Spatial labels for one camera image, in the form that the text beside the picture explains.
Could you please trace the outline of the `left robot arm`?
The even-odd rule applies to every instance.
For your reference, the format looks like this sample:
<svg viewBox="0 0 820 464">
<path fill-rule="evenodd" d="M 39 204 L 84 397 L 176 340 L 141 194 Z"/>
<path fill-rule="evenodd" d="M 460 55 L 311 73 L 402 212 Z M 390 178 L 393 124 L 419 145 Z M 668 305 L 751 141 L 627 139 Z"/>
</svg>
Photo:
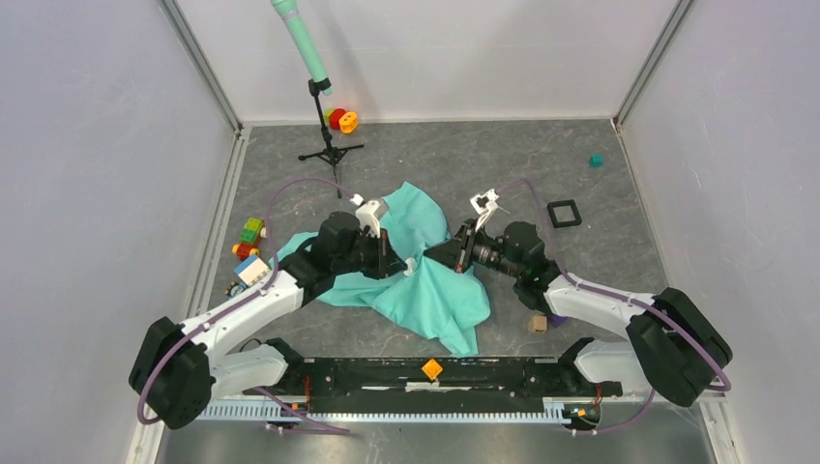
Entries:
<svg viewBox="0 0 820 464">
<path fill-rule="evenodd" d="M 314 237 L 239 296 L 182 322 L 163 316 L 149 326 L 128 378 L 138 395 L 138 420 L 178 429 L 215 399 L 263 387 L 295 392 L 304 381 L 298 362 L 269 344 L 241 353 L 235 347 L 329 291 L 339 276 L 384 279 L 407 268 L 385 228 L 331 214 Z"/>
</svg>

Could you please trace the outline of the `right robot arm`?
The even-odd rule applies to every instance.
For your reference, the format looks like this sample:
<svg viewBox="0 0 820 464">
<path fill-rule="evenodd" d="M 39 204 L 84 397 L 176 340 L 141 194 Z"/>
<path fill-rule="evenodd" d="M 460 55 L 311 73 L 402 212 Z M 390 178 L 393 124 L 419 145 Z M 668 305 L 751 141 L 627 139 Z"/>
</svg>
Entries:
<svg viewBox="0 0 820 464">
<path fill-rule="evenodd" d="M 535 225 L 516 221 L 498 237 L 476 220 L 425 251 L 425 257 L 464 274 L 474 265 L 511 276 L 528 308 L 552 318 L 584 321 L 620 336 L 618 343 L 591 340 L 558 369 L 561 387 L 583 394 L 597 382 L 625 389 L 652 389 L 688 407 L 706 390 L 726 387 L 723 369 L 733 352 L 683 291 L 667 287 L 653 295 L 625 293 L 562 273 L 547 258 Z"/>
</svg>

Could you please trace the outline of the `mint green garment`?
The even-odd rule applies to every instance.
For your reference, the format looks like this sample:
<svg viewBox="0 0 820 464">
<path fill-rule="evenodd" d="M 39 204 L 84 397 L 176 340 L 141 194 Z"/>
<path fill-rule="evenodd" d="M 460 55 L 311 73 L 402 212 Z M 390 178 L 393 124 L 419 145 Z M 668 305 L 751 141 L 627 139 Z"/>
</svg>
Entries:
<svg viewBox="0 0 820 464">
<path fill-rule="evenodd" d="M 366 307 L 426 339 L 437 339 L 455 357 L 479 354 L 476 328 L 490 315 L 490 301 L 471 271 L 457 274 L 424 256 L 451 237 L 442 208 L 423 190 L 405 182 L 384 197 L 381 218 L 392 247 L 415 260 L 413 272 L 386 279 L 342 275 L 318 297 L 338 307 Z"/>
</svg>

